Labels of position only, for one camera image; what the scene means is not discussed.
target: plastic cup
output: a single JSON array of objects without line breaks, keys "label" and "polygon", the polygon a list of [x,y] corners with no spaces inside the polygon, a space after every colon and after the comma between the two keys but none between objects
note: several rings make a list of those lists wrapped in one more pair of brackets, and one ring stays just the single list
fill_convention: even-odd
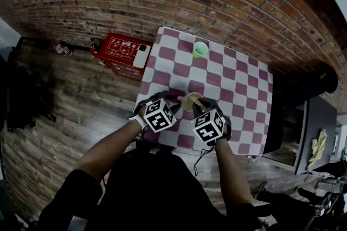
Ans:
[{"label": "plastic cup", "polygon": [[193,57],[205,56],[207,52],[208,52],[208,47],[204,42],[198,41],[194,44],[193,51],[192,51]]},{"label": "plastic cup", "polygon": [[187,112],[193,111],[193,103],[197,103],[198,106],[204,109],[204,106],[199,102],[196,101],[197,99],[203,98],[203,96],[200,93],[192,92],[186,95],[185,97],[179,97],[178,99],[181,101],[181,107]]}]

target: checkered tablecloth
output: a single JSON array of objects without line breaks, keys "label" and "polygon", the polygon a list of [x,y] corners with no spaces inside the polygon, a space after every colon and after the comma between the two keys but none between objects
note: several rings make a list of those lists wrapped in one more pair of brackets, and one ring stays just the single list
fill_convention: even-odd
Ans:
[{"label": "checkered tablecloth", "polygon": [[[205,57],[192,57],[193,45],[209,47]],[[199,92],[217,100],[232,122],[229,141],[238,155],[261,155],[264,150],[272,102],[273,74],[254,58],[215,42],[182,31],[160,27],[152,47],[137,103],[164,90],[185,96]],[[192,129],[193,113],[180,109],[176,124],[160,133],[147,131],[145,138],[165,145],[206,148]]]}]

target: yellow cloth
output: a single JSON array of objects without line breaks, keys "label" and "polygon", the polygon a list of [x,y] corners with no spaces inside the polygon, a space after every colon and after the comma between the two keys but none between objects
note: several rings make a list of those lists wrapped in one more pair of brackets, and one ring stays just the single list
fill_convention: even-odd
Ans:
[{"label": "yellow cloth", "polygon": [[323,129],[319,133],[318,139],[314,139],[312,141],[312,156],[309,160],[310,162],[308,167],[309,170],[311,170],[315,162],[320,160],[320,158],[322,157],[322,154],[325,148],[326,137],[327,137],[326,131],[325,129]]}]

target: red box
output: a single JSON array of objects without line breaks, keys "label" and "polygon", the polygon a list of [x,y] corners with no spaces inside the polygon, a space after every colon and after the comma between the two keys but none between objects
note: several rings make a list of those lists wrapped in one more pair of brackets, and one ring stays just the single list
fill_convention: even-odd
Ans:
[{"label": "red box", "polygon": [[99,59],[107,63],[117,76],[141,81],[146,65],[144,68],[133,66],[140,44],[150,46],[150,49],[152,50],[153,43],[124,35],[109,33],[101,47]]}]

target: phone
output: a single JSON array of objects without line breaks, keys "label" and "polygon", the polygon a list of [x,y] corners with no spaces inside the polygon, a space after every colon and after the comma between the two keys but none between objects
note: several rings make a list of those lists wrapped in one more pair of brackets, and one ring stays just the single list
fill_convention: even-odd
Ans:
[{"label": "phone", "polygon": [[139,49],[137,50],[137,54],[135,56],[133,66],[137,68],[144,68],[146,64],[147,57],[150,53],[151,47],[145,44],[141,44]]}]

